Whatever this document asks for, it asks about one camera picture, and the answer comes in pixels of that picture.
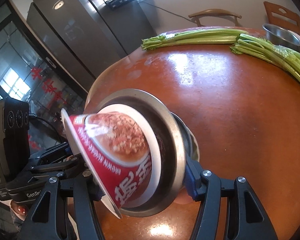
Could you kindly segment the shallow steel plate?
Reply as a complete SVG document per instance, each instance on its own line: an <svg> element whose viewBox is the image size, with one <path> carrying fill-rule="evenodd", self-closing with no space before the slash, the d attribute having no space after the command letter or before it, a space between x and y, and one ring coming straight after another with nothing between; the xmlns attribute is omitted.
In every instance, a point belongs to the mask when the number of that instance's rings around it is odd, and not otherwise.
<svg viewBox="0 0 300 240"><path fill-rule="evenodd" d="M181 118L179 118L179 116L177 116L173 112L171 112L171 114L173 115L173 117L174 117L175 121L177 122L178 127L180 129L182 139L183 139L183 143L184 143L185 152L190 158L192 158L193 146L192 146L192 140L191 140L189 129L185 125L183 120L181 120Z"/></svg>

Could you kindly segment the red paper noodle bowl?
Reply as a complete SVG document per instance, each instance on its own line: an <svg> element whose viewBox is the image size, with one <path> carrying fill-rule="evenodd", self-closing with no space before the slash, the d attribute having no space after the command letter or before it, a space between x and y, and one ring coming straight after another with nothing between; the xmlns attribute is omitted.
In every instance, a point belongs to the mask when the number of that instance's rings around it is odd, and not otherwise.
<svg viewBox="0 0 300 240"><path fill-rule="evenodd" d="M140 125L114 110L69 115L62 109L61 119L72 151L82 155L102 190L101 202L121 218L120 209L143 194L151 177L150 148Z"/></svg>

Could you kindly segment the deep steel bowl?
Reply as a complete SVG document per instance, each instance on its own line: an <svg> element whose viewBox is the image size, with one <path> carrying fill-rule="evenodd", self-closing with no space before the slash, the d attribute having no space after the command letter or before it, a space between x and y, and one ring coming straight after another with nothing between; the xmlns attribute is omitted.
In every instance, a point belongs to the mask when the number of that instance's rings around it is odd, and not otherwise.
<svg viewBox="0 0 300 240"><path fill-rule="evenodd" d="M149 217L169 207L183 187L186 169L186 152L181 131L168 108L155 96L139 89L118 90L104 98L96 107L97 111L115 103L133 107L149 122L159 136L161 154L161 175L153 196L137 207L123 207L124 215Z"/></svg>

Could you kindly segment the grey refrigerator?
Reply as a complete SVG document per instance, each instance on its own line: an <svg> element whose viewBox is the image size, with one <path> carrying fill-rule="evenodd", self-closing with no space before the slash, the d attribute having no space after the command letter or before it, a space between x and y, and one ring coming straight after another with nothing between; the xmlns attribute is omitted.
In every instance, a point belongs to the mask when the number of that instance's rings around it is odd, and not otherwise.
<svg viewBox="0 0 300 240"><path fill-rule="evenodd" d="M155 35L138 0L110 9L107 0L32 0L27 23L85 90L109 66Z"/></svg>

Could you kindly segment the wrapped celery bunch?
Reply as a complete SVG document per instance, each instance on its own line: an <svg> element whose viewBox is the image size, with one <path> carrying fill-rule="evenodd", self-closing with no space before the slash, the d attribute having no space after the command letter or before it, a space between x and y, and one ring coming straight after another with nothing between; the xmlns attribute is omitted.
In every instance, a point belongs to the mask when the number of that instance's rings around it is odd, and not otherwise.
<svg viewBox="0 0 300 240"><path fill-rule="evenodd" d="M300 52L272 44L264 38L241 34L230 47L235 54L247 54L288 72L300 83Z"/></svg>

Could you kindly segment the steel bowl at back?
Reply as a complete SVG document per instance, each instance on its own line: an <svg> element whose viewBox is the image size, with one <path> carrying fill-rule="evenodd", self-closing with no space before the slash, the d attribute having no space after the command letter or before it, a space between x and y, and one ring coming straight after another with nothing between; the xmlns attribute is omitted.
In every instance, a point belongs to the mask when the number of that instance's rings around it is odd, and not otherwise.
<svg viewBox="0 0 300 240"><path fill-rule="evenodd" d="M269 23L263 24L262 27L266 31L266 39L268 39L271 43L300 52L299 34Z"/></svg>

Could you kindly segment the long celery bunch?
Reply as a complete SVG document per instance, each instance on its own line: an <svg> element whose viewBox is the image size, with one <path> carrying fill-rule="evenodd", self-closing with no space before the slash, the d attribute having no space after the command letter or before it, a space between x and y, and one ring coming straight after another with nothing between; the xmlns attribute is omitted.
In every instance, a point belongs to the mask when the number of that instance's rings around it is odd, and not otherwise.
<svg viewBox="0 0 300 240"><path fill-rule="evenodd" d="M142 50L193 44L232 44L241 34L249 34L241 29L197 29L173 34L160 34L142 40Z"/></svg>

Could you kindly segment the wooden slat-back chair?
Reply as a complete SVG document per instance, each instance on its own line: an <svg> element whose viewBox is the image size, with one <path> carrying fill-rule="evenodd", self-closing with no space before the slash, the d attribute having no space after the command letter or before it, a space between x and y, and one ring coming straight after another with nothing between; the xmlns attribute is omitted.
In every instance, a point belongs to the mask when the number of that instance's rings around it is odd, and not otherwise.
<svg viewBox="0 0 300 240"><path fill-rule="evenodd" d="M300 16L275 3L264 1L268 22L300 35Z"/></svg>

